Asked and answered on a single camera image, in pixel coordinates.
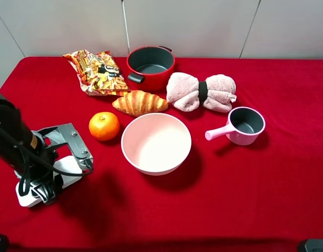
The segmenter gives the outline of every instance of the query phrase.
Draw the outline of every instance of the red pot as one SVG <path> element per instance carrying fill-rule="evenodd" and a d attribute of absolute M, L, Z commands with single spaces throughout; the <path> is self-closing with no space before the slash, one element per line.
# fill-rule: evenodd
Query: red pot
<path fill-rule="evenodd" d="M 175 67 L 175 57 L 171 51 L 163 46 L 147 46 L 131 52 L 126 59 L 131 71 L 128 75 L 130 87 L 143 91 L 165 89 Z"/>

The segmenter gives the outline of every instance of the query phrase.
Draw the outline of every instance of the chips bag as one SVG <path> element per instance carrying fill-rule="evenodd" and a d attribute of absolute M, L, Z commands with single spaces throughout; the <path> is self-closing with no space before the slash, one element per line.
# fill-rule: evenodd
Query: chips bag
<path fill-rule="evenodd" d="M 90 96 L 124 96 L 130 92 L 119 67 L 109 51 L 96 55 L 87 50 L 65 54 L 77 71 L 82 91 Z"/>

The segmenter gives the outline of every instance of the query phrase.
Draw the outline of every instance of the pink bowl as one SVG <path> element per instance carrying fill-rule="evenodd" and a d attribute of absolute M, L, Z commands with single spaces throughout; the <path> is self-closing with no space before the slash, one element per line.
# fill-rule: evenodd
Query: pink bowl
<path fill-rule="evenodd" d="M 145 114 L 133 120 L 121 140 L 125 158 L 139 171 L 164 175 L 188 156 L 191 135 L 179 119 L 164 113 Z"/>

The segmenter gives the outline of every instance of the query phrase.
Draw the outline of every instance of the black cable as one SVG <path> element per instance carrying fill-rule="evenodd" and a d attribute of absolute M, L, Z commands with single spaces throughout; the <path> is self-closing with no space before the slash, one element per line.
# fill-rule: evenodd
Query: black cable
<path fill-rule="evenodd" d="M 89 169 L 88 172 L 85 173 L 68 173 L 68 172 L 63 172 L 61 170 L 58 170 L 56 168 L 54 168 L 52 165 L 50 165 L 49 163 L 45 162 L 43 159 L 41 159 L 40 157 L 38 157 L 37 155 L 34 155 L 31 151 L 29 151 L 27 148 L 25 148 L 23 145 L 19 144 L 19 142 L 17 140 L 15 140 L 12 136 L 10 136 L 7 132 L 5 132 L 5 130 L 0 128 L 0 135 L 3 136 L 8 142 L 12 143 L 13 145 L 15 145 L 17 148 L 19 148 L 21 153 L 27 153 L 32 159 L 33 161 L 35 161 L 36 163 L 44 166 L 45 168 L 54 171 L 58 174 L 61 175 L 65 175 L 65 176 L 72 176 L 72 177 L 83 177 L 83 176 L 87 176 L 89 174 L 91 174 L 94 169 L 91 165 L 86 165 L 86 167 Z"/>
<path fill-rule="evenodd" d="M 19 149 L 21 157 L 23 159 L 24 169 L 23 175 L 20 177 L 20 182 L 18 186 L 18 193 L 20 196 L 26 196 L 30 191 L 31 186 L 31 173 L 30 173 L 30 165 L 28 159 L 26 159 L 23 155 L 23 152 Z"/>

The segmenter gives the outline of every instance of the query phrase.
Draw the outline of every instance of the rolled towel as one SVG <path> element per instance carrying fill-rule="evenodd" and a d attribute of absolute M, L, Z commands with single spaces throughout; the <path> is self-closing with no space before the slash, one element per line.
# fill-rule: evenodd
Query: rolled towel
<path fill-rule="evenodd" d="M 202 105 L 218 112 L 229 112 L 230 102 L 236 101 L 236 84 L 225 75 L 213 75 L 205 81 L 199 81 L 192 75 L 175 72 L 166 87 L 167 101 L 185 112 L 193 111 Z"/>

